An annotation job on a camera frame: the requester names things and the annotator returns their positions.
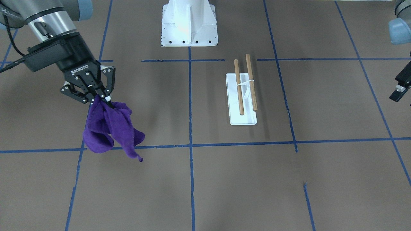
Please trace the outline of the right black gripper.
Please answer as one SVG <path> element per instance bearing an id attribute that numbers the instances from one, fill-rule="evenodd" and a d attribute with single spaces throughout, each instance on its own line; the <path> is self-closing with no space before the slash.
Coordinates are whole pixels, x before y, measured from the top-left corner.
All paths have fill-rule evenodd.
<path id="1" fill-rule="evenodd" d="M 83 104 L 100 99 L 114 108 L 110 94 L 115 86 L 115 67 L 100 66 L 79 32 L 58 36 L 56 40 L 69 54 L 56 63 L 65 79 L 60 92 Z M 102 74 L 106 76 L 106 85 L 101 81 Z"/>

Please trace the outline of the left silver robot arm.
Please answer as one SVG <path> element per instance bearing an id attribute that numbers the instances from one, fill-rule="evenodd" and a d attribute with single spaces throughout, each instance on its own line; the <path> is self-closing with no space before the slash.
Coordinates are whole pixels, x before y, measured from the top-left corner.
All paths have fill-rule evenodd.
<path id="1" fill-rule="evenodd" d="M 411 42 L 411 1 L 395 1 L 396 18 L 389 22 L 389 37 L 393 45 L 407 44 Z M 411 62 L 409 62 L 395 77 L 398 82 L 395 90 L 389 97 L 393 101 L 400 99 L 407 93 L 411 85 Z"/>

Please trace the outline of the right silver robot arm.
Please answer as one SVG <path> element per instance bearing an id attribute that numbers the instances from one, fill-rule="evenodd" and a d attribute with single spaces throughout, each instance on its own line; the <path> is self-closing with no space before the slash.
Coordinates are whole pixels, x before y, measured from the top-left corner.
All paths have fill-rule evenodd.
<path id="1" fill-rule="evenodd" d="M 32 72 L 57 65 L 65 83 L 61 93 L 83 104 L 99 100 L 113 107 L 110 94 L 115 85 L 115 68 L 101 65 L 74 25 L 93 14 L 91 0 L 2 0 L 1 28 L 21 58 L 4 66 L 5 72 L 25 64 Z M 40 43 L 22 53 L 11 29 L 28 25 Z"/>

